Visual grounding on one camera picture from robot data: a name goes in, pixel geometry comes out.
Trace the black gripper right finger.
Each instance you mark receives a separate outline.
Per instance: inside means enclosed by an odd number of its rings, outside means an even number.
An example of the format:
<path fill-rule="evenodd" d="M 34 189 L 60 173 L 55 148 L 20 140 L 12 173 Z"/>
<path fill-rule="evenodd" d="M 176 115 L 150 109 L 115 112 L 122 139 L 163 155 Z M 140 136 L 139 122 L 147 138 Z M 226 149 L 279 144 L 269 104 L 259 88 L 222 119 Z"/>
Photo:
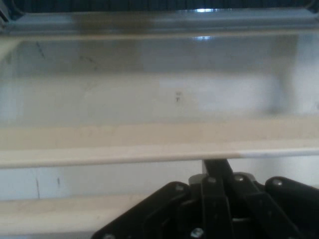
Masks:
<path fill-rule="evenodd" d="M 318 189 L 285 177 L 264 185 L 216 161 L 216 238 L 317 239 Z"/>

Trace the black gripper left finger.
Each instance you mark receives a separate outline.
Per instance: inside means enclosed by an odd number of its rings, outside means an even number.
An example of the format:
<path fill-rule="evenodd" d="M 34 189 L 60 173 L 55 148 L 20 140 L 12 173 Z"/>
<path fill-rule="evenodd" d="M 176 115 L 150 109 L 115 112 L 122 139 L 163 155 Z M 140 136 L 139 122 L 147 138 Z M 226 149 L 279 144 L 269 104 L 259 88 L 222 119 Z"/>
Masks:
<path fill-rule="evenodd" d="M 204 174 L 170 182 L 96 231 L 94 239 L 231 239 L 226 159 L 204 160 Z"/>

